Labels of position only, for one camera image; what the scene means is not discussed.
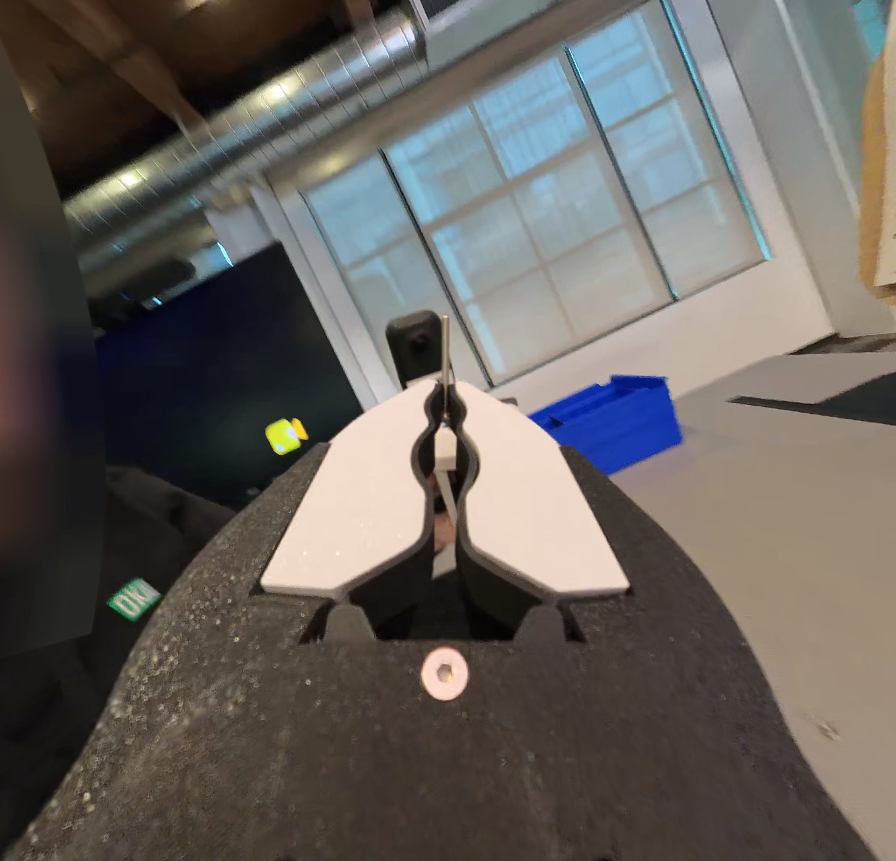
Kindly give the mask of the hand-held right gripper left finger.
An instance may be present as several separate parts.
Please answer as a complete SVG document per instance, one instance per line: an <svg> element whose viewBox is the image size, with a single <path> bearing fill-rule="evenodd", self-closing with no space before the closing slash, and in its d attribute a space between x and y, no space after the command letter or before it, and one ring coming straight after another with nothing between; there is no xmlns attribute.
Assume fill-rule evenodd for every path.
<svg viewBox="0 0 896 861"><path fill-rule="evenodd" d="M434 563L434 436L442 383L420 381L329 444L259 584L353 604L381 626L418 604Z"/></svg>

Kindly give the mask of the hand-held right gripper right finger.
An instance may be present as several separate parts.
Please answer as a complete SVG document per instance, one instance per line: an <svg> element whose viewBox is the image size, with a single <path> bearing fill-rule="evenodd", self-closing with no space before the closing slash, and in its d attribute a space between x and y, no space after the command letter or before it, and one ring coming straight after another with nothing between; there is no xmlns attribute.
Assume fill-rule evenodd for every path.
<svg viewBox="0 0 896 861"><path fill-rule="evenodd" d="M462 474L456 561L464 596L517 628L533 607L631 587L561 446L513 404L465 382L449 392Z"/></svg>

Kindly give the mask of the blue plastic bin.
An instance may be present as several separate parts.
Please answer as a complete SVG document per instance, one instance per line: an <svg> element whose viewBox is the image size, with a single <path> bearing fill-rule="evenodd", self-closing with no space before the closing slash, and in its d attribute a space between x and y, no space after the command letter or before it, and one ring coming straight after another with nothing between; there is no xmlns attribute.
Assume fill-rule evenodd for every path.
<svg viewBox="0 0 896 861"><path fill-rule="evenodd" d="M606 475L682 444L667 380L614 375L529 415L561 446L577 450Z"/></svg>

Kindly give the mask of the large paned window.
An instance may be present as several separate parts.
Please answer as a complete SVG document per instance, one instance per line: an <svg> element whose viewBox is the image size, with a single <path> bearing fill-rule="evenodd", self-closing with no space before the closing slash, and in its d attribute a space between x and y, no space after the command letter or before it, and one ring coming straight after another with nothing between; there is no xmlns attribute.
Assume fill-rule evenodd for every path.
<svg viewBox="0 0 896 861"><path fill-rule="evenodd" d="M646 0L303 192L395 370L448 315L481 388L768 259L670 0Z"/></svg>

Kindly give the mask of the large dark screen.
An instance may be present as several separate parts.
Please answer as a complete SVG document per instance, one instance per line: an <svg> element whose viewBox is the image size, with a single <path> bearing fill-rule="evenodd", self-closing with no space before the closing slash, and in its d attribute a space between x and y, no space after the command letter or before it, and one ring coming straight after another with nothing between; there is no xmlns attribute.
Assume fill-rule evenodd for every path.
<svg viewBox="0 0 896 861"><path fill-rule="evenodd" d="M363 408L275 242L97 340L106 462L240 509Z"/></svg>

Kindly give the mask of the wooden instruction board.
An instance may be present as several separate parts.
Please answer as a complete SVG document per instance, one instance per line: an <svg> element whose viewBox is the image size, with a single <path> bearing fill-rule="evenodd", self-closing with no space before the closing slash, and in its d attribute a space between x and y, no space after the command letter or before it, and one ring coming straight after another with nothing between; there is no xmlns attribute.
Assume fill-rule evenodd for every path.
<svg viewBox="0 0 896 861"><path fill-rule="evenodd" d="M894 310L894 286L875 286L886 171L887 141L883 102L883 55L879 55L869 73L861 111L857 272L859 281L868 294Z"/></svg>

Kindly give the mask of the silver ventilation duct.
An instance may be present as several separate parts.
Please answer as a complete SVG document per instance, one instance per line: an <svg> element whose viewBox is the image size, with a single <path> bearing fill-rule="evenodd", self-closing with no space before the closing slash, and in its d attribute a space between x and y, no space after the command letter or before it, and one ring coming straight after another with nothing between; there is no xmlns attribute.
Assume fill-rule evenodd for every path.
<svg viewBox="0 0 896 861"><path fill-rule="evenodd" d="M379 108L426 74L413 19L400 8L381 15L65 202L81 272L106 268L213 196Z"/></svg>

